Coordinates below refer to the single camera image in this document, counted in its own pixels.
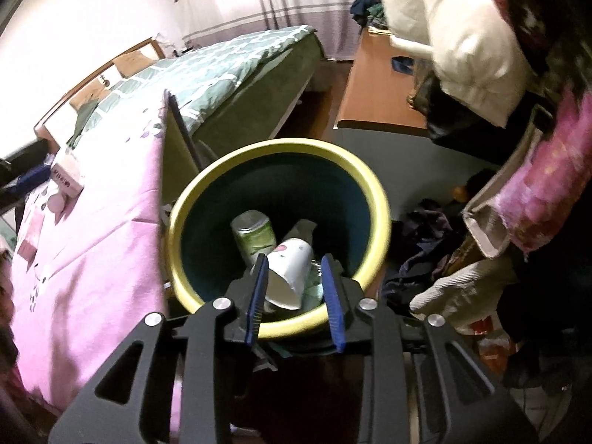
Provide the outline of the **white gloved hand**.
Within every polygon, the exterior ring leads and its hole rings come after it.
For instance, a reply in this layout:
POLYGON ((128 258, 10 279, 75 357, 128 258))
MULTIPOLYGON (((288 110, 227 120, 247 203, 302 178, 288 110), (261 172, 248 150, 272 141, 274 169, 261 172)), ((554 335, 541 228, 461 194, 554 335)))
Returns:
POLYGON ((509 258, 480 260, 441 277, 417 294, 410 312, 422 320, 439 314, 461 334, 472 334, 471 325, 493 315, 503 290, 515 279, 509 258))

